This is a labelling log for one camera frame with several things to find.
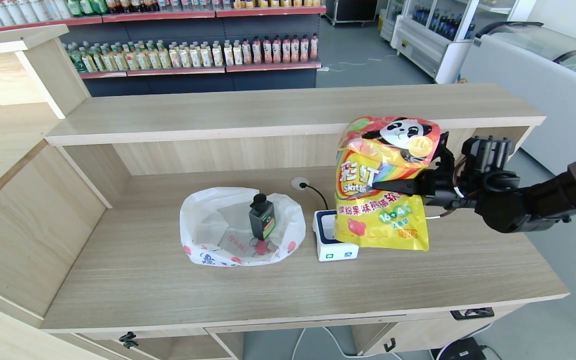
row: cable on floor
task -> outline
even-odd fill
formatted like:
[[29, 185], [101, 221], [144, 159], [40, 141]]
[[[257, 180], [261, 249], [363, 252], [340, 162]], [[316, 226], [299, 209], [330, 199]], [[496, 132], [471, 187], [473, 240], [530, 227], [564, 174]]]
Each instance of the cable on floor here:
[[319, 196], [321, 196], [321, 200], [324, 201], [324, 205], [326, 206], [326, 210], [329, 210], [328, 202], [326, 201], [326, 198], [324, 197], [324, 195], [322, 193], [320, 193], [320, 191], [318, 189], [315, 189], [314, 187], [308, 185], [305, 182], [300, 182], [299, 187], [302, 189], [306, 189], [306, 188], [313, 189], [315, 192], [317, 192], [317, 194], [319, 194]]
[[[339, 350], [339, 353], [341, 353], [341, 355], [344, 358], [346, 358], [346, 359], [363, 359], [363, 358], [370, 358], [372, 356], [375, 356], [375, 355], [348, 355], [348, 354], [344, 353], [343, 350], [341, 350], [341, 346], [339, 345], [339, 342], [337, 341], [337, 338], [335, 338], [335, 336], [333, 335], [332, 331], [330, 331], [330, 329], [327, 327], [323, 327], [323, 330], [325, 330], [330, 335], [330, 337], [334, 341], [334, 344], [336, 345], [336, 348]], [[299, 337], [297, 338], [297, 343], [294, 344], [294, 349], [292, 349], [292, 357], [290, 358], [290, 360], [295, 360], [295, 354], [297, 354], [297, 348], [299, 347], [299, 342], [302, 341], [302, 337], [304, 337], [305, 332], [306, 332], [306, 328], [301, 330], [301, 333], [299, 334]], [[397, 360], [403, 360], [403, 358], [401, 358], [396, 353], [389, 352], [389, 354], [393, 355], [395, 357], [395, 359], [397, 359]]]
[[[336, 64], [327, 64], [327, 65], [325, 65], [325, 67], [328, 68], [328, 71], [333, 71], [333, 72], [335, 72], [335, 73], [341, 73], [342, 71], [345, 71], [345, 70], [346, 70], [346, 69], [344, 68], [344, 65], [349, 65], [349, 66], [365, 66], [365, 65], [368, 65], [368, 60], [372, 60], [373, 62], [381, 62], [381, 61], [384, 61], [384, 59], [386, 59], [386, 58], [396, 57], [396, 56], [397, 56], [397, 55], [386, 55], [386, 56], [384, 56], [382, 59], [374, 59], [374, 58], [372, 58], [372, 57], [368, 57], [368, 59], [366, 59], [366, 62], [365, 62], [365, 63], [348, 63], [348, 62], [345, 62], [345, 61], [340, 61], [340, 62], [338, 62], [338, 63], [336, 63]], [[336, 69], [330, 68], [331, 66], [336, 66], [336, 65], [341, 66], [342, 69], [341, 69], [341, 70], [336, 70]]]
[[488, 349], [488, 350], [492, 351], [492, 353], [493, 353], [499, 360], [503, 360], [503, 358], [501, 358], [501, 356], [499, 356], [499, 353], [498, 353], [495, 349], [493, 349], [492, 347], [487, 346], [487, 345], [480, 345], [479, 348], [481, 349], [481, 351], [484, 351], [484, 350]]
[[[486, 326], [483, 326], [482, 328], [480, 328], [479, 330], [476, 330], [474, 332], [469, 333], [468, 335], [460, 338], [459, 340], [464, 340], [467, 338], [471, 338], [474, 337], [475, 335], [477, 335], [478, 333], [482, 333], [483, 331], [488, 330], [490, 327], [492, 326], [492, 323], [487, 324]], [[452, 344], [454, 344], [454, 341], [451, 342], [450, 344], [444, 346], [441, 348], [441, 350], [439, 350], [439, 353], [437, 353], [437, 357], [435, 357], [433, 355], [432, 350], [428, 349], [428, 353], [430, 353], [430, 358], [434, 359], [434, 360], [441, 360], [442, 355], [444, 354], [444, 352], [446, 351], [446, 349], [448, 349], [448, 347], [450, 347]]]

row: white device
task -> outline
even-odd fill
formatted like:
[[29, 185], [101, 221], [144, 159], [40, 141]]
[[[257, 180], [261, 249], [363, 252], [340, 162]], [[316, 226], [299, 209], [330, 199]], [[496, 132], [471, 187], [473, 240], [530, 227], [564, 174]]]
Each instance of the white device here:
[[337, 210], [315, 211], [312, 230], [317, 237], [317, 257], [320, 262], [356, 259], [359, 246], [343, 243], [335, 239], [335, 218]]
[[576, 39], [532, 23], [475, 39], [461, 82], [496, 83], [546, 114], [521, 144], [554, 174], [576, 161]]

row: skittles bag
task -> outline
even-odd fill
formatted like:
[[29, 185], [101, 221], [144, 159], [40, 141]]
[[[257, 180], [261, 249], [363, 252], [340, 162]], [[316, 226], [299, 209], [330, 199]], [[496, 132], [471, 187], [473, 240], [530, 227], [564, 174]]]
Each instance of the skittles bag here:
[[364, 117], [348, 126], [336, 153], [334, 237], [361, 248], [427, 251], [421, 196], [372, 189], [414, 178], [432, 161], [436, 123], [420, 118]]

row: floor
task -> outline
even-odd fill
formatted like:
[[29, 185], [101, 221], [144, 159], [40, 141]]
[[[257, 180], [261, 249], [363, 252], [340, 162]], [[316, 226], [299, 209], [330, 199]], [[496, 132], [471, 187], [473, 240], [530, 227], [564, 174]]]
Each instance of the floor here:
[[[397, 57], [379, 37], [374, 25], [320, 23], [320, 57], [329, 71], [317, 73], [317, 87], [430, 84], [432, 80], [405, 57]], [[521, 176], [521, 186], [553, 177], [530, 155], [520, 150], [509, 170]], [[505, 360], [576, 360], [576, 217], [572, 223], [526, 234], [567, 285], [570, 296], [526, 305], [494, 322], [475, 339], [493, 347]], [[356, 354], [349, 326], [331, 328], [341, 349]], [[249, 332], [245, 360], [290, 360], [300, 329]], [[427, 351], [399, 353], [404, 360], [429, 360]], [[492, 353], [487, 358], [496, 360]], [[389, 354], [373, 360], [392, 360]], [[295, 360], [343, 360], [331, 337], [322, 328], [309, 328]]]

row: wooden desk surface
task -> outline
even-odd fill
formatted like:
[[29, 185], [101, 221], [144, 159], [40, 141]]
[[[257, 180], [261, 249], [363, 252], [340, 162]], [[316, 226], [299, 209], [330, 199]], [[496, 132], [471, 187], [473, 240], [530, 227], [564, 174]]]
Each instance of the wooden desk surface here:
[[0, 106], [0, 178], [58, 122], [45, 102]]
[[[333, 168], [224, 175], [133, 177], [97, 224], [42, 328], [135, 331], [347, 319], [511, 305], [568, 293], [525, 235], [495, 232], [467, 209], [429, 221], [427, 252], [362, 248], [355, 260], [318, 262], [311, 223], [322, 199], [292, 189], [290, 180], [309, 178], [334, 204]], [[179, 208], [189, 194], [215, 186], [288, 194], [302, 206], [306, 239], [272, 265], [192, 264], [179, 239]]]
[[64, 24], [0, 31], [0, 54], [30, 50], [67, 32]]
[[442, 130], [540, 125], [545, 116], [496, 84], [281, 89], [85, 100], [54, 146], [341, 134], [363, 116], [410, 116]]

